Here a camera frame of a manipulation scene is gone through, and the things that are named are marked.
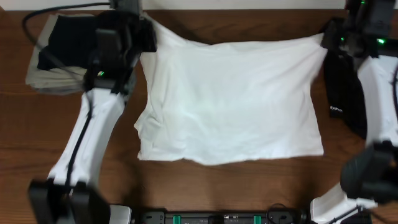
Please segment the white printed t-shirt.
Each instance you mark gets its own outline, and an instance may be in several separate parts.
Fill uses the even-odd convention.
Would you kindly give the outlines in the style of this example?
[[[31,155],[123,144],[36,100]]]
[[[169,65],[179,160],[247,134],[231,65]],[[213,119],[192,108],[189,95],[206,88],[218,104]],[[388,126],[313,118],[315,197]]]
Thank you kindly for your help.
[[[310,89],[323,35],[204,44],[154,22],[141,55],[147,104],[135,123],[142,161],[216,166],[323,154]]]

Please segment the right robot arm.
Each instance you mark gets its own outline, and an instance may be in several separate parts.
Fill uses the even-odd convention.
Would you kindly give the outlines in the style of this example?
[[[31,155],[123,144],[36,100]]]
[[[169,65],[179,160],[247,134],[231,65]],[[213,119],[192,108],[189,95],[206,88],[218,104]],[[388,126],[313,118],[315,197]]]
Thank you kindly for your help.
[[[310,204],[307,223],[368,221],[364,212],[397,200],[397,40],[390,39],[395,1],[347,1],[321,46],[349,61],[364,96],[366,145],[342,168],[340,182]]]

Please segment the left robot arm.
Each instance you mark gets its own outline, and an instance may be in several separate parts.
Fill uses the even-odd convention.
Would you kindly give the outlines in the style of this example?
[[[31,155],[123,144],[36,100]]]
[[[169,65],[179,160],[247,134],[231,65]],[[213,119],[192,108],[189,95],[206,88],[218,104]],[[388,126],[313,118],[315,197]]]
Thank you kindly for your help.
[[[58,162],[47,180],[28,189],[37,223],[133,223],[132,209],[108,203],[98,178],[113,129],[134,89],[134,68],[144,52],[155,52],[152,22],[138,12],[99,15],[98,47],[83,77],[80,113]]]

